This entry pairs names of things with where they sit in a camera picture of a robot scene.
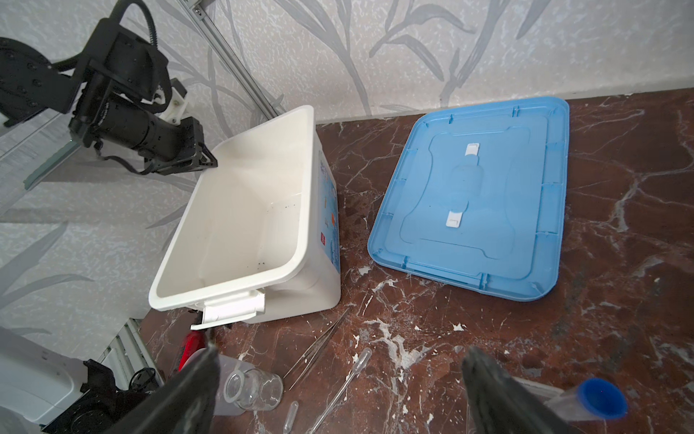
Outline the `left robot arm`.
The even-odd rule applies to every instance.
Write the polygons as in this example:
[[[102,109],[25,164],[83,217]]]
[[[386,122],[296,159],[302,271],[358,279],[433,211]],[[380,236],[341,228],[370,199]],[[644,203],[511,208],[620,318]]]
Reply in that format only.
[[[149,37],[121,25],[131,7],[119,1],[97,24],[79,54],[52,63],[34,48],[1,41],[1,113],[13,127],[45,110],[70,114],[70,136],[99,153],[110,142],[141,156],[135,169],[122,157],[112,161],[132,174],[176,175],[214,168],[218,161],[204,143],[204,128],[187,113],[187,90],[169,75],[158,49],[154,18],[142,1]]]

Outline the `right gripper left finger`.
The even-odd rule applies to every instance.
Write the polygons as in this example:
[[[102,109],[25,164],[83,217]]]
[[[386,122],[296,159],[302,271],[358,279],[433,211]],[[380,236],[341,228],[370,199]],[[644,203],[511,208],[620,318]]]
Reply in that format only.
[[[208,433],[219,384],[219,350],[209,345],[108,432]]]

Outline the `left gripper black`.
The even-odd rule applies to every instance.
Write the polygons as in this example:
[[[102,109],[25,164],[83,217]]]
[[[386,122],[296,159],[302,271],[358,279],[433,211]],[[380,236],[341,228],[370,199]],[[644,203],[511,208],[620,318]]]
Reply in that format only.
[[[97,152],[111,142],[137,152],[141,175],[175,175],[214,168],[200,121],[161,119],[174,96],[168,60],[151,43],[113,19],[99,21],[75,73],[83,77],[70,134]]]

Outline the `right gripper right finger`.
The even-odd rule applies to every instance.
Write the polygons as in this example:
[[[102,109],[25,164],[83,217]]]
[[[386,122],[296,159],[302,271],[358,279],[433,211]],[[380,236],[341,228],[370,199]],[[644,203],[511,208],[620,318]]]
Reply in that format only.
[[[577,433],[482,349],[471,346],[461,365],[478,433]]]

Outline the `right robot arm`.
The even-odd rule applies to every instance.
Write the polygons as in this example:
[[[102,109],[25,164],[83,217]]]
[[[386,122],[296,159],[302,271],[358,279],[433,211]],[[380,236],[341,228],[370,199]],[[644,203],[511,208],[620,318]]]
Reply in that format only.
[[[1,331],[1,406],[44,433],[207,433],[223,408],[231,414],[278,407],[283,380],[208,345],[167,383],[141,369],[120,389],[108,367],[52,352]],[[462,363],[469,412],[478,433],[573,433],[575,428],[490,356],[471,347]]]

